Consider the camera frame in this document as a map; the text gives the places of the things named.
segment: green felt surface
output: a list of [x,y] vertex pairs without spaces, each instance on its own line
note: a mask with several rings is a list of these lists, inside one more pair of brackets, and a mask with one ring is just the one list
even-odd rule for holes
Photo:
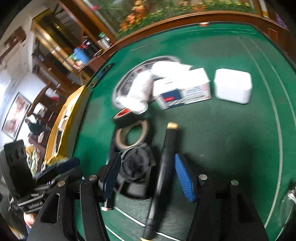
[[[111,104],[116,83],[137,64],[163,55],[203,67],[211,80],[212,98],[167,110],[152,103],[147,116],[155,130],[152,146],[161,150],[167,123],[178,123],[182,131],[180,151],[208,176],[221,181],[237,179],[251,196],[263,224],[275,200],[266,225],[269,239],[275,240],[281,231],[277,222],[279,203],[296,177],[296,75],[280,52],[248,25],[187,26],[119,50],[108,62],[115,62],[114,67],[92,90],[76,139],[74,156],[80,158],[84,176],[96,173],[106,162],[114,128],[111,118],[118,111]],[[248,104],[215,97],[213,80],[219,68],[251,74],[253,90]],[[116,196],[116,206],[142,223],[149,204],[150,199]],[[185,240],[194,210],[195,204],[185,199],[175,177],[173,197],[160,232]],[[144,229],[141,225],[117,210],[104,212],[103,217],[122,239],[139,240]],[[83,229],[81,222],[78,229]],[[112,234],[110,238],[118,240]],[[155,240],[169,239],[158,235]]]

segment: black shirt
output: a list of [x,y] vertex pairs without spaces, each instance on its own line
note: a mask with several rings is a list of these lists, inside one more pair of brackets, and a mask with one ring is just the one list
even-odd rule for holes
[[35,136],[39,136],[41,132],[44,131],[44,126],[41,124],[41,121],[38,120],[36,124],[34,123],[29,123],[28,127],[30,129],[30,131],[35,135]]

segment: white line marking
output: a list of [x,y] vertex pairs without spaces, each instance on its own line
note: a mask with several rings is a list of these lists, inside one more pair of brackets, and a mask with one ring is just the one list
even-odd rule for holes
[[121,241],[124,241],[124,239],[122,239],[121,237],[119,237],[116,233],[114,233],[111,229],[109,229],[106,225],[105,225],[106,229],[108,229],[114,236],[116,236],[118,239],[120,239]]
[[244,46],[244,48],[246,49],[246,51],[250,55],[251,59],[253,60],[255,66],[257,67],[257,69],[259,71],[259,74],[260,74],[260,76],[261,76],[261,78],[262,78],[262,80],[264,82],[264,85],[265,85],[265,87],[267,89],[267,92],[268,92],[268,95],[269,95],[269,98],[270,98],[270,101],[271,101],[272,108],[274,110],[274,115],[275,115],[275,118],[276,118],[276,127],[277,127],[277,131],[278,131],[278,136],[279,136],[279,175],[278,175],[278,181],[277,181],[277,184],[276,184],[276,192],[275,192],[275,195],[274,195],[274,200],[272,202],[272,206],[271,206],[269,215],[268,215],[267,220],[266,220],[265,225],[264,225],[264,228],[266,228],[266,226],[268,225],[268,223],[270,221],[271,215],[272,215],[272,213],[274,211],[274,207],[276,205],[276,200],[277,200],[277,197],[279,195],[279,188],[280,188],[280,185],[281,185],[281,174],[282,174],[282,169],[283,169],[283,141],[282,141],[282,137],[281,137],[281,125],[280,125],[280,122],[279,122],[279,115],[278,115],[278,112],[277,112],[277,109],[276,109],[276,104],[275,104],[274,98],[272,96],[271,90],[269,88],[269,85],[268,85],[268,83],[267,83],[267,81],[265,79],[265,76],[264,76],[262,70],[260,69],[258,63],[254,59],[254,57],[251,54],[251,52],[249,51],[249,49],[239,39],[239,37],[237,37],[237,40]]
[[281,87],[283,88],[283,91],[285,93],[285,96],[288,100],[288,103],[289,103],[289,106],[290,106],[290,109],[291,109],[291,112],[292,112],[292,115],[293,115],[293,120],[294,120],[294,125],[295,125],[295,130],[296,130],[296,115],[295,115],[295,112],[294,112],[294,108],[293,108],[293,105],[292,105],[292,102],[291,102],[291,99],[288,95],[288,92],[278,74],[278,72],[275,70],[274,66],[272,65],[272,63],[269,61],[269,59],[267,58],[267,56],[263,53],[263,51],[261,50],[261,48],[251,39],[251,41],[253,42],[253,44],[257,47],[257,49],[260,50],[260,52],[262,53],[262,55],[264,56],[264,58],[266,59],[266,61],[269,63],[270,67],[272,68],[272,70],[274,71],[274,73],[276,74],[278,80],[279,80],[279,83],[281,84]]
[[[211,31],[211,33],[213,32],[225,32],[225,31],[221,31],[221,30],[217,30],[217,31]],[[242,32],[242,31],[231,31],[232,33],[244,33],[244,34],[256,34],[256,33],[248,33],[248,32]]]
[[131,50],[131,52],[133,52],[134,50],[140,49],[140,48],[142,48],[142,47],[145,47],[145,46],[147,46],[147,45],[150,45],[150,44],[146,44],[146,45],[141,46],[141,47],[139,47],[139,48],[133,49],[133,50]]
[[130,215],[128,215],[127,213],[125,213],[124,211],[122,211],[121,209],[119,209],[118,207],[114,207],[117,211],[119,211],[121,214],[123,214],[124,216],[126,216],[127,218],[129,218],[130,220],[134,221],[135,223],[141,225],[142,227],[145,226],[145,224],[141,223],[140,221],[134,219],[133,217],[131,217]]
[[[291,207],[291,210],[290,210],[289,215],[288,215],[288,217],[287,217],[287,219],[286,219],[286,221],[285,221],[285,224],[287,224],[287,222],[288,222],[288,220],[289,220],[289,218],[290,218],[290,216],[291,216],[291,214],[292,214],[293,206]],[[283,233],[284,229],[285,229],[285,227],[282,227],[282,228],[281,228],[281,231],[279,232],[279,235],[277,236],[276,240],[277,240],[277,239],[279,238],[279,236]]]
[[[114,209],[116,209],[116,210],[119,211],[121,214],[123,214],[124,216],[126,216],[126,217],[129,218],[130,220],[134,221],[135,223],[141,225],[142,227],[145,227],[145,224],[143,224],[143,223],[141,223],[140,221],[134,219],[133,217],[131,217],[130,215],[128,215],[127,213],[125,213],[124,211],[122,211],[120,208],[114,206]],[[182,240],[180,240],[180,239],[173,238],[173,237],[168,236],[168,235],[163,234],[163,233],[157,233],[157,234],[159,234],[159,235],[161,235],[161,236],[163,236],[163,237],[166,237],[166,238],[168,238],[168,239],[171,239],[171,240],[182,241]]]
[[206,31],[206,30],[211,30],[211,29],[217,29],[217,30],[220,30],[220,29],[238,29],[238,30],[242,30],[242,31],[253,31],[251,29],[242,29],[242,28],[202,28],[202,29],[188,30],[188,31],[184,31],[184,32],[181,32],[181,33],[188,33],[188,32],[194,32],[194,31]]
[[182,241],[182,240],[180,240],[180,239],[175,239],[175,238],[173,238],[173,237],[171,237],[171,236],[168,236],[168,235],[166,235],[166,234],[163,234],[163,233],[157,233],[157,234],[159,234],[159,235],[161,235],[161,236],[163,236],[163,237],[166,237],[166,238],[168,238],[168,239],[175,240],[175,241]]

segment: cardboard box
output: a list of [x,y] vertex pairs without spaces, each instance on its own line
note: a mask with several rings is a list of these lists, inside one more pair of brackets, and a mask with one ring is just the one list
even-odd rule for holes
[[164,110],[211,98],[210,80],[203,68],[154,82],[153,97]]

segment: framed picture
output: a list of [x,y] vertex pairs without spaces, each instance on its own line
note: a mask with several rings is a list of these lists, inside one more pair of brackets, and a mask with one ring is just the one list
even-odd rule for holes
[[16,95],[7,113],[2,131],[14,141],[26,117],[26,112],[31,103],[20,93]]

